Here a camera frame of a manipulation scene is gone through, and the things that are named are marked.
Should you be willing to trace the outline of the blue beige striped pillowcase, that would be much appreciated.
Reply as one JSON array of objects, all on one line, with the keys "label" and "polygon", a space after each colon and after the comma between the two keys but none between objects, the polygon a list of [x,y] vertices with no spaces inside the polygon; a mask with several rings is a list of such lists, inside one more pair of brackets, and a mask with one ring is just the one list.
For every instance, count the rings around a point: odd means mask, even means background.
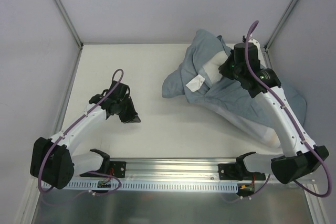
[{"label": "blue beige striped pillowcase", "polygon": [[198,30],[182,63],[164,80],[162,97],[183,95],[188,103],[216,112],[250,135],[273,128],[271,119],[240,82],[219,74],[230,52],[221,36]]}]

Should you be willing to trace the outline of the white pillow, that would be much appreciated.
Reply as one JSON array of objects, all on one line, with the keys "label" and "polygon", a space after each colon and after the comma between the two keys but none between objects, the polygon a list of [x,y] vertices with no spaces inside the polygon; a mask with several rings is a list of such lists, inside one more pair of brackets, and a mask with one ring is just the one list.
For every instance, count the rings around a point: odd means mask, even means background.
[{"label": "white pillow", "polygon": [[266,117],[255,112],[252,99],[237,81],[219,73],[228,59],[224,51],[204,63],[196,74],[186,78],[183,87],[190,103],[198,103],[216,112],[253,139],[271,148],[279,148],[274,129],[265,125]]}]

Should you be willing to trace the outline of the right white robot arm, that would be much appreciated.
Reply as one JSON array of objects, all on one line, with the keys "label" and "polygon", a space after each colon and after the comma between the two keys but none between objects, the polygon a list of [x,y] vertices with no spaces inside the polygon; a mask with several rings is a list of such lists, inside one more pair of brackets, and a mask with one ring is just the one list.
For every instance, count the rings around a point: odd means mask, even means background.
[{"label": "right white robot arm", "polygon": [[291,109],[281,82],[272,69],[263,69],[253,43],[234,45],[226,62],[219,67],[223,77],[240,82],[250,97],[270,119],[282,148],[279,157],[258,153],[245,155],[235,167],[240,179],[248,179],[254,172],[273,174],[279,182],[288,184],[306,176],[329,156],[325,146],[318,146],[305,132]]}]

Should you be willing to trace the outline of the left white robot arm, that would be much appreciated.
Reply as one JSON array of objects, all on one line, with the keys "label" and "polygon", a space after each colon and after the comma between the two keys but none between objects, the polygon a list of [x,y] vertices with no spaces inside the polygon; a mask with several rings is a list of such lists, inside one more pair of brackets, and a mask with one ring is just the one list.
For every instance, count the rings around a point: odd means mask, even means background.
[{"label": "left white robot arm", "polygon": [[66,130],[34,142],[30,174],[40,183],[46,182],[57,189],[65,188],[74,176],[109,174],[109,154],[95,148],[85,154],[74,152],[91,130],[113,115],[124,124],[141,121],[130,96],[130,87],[117,81],[112,81],[110,88],[101,94],[94,95],[81,117]]}]

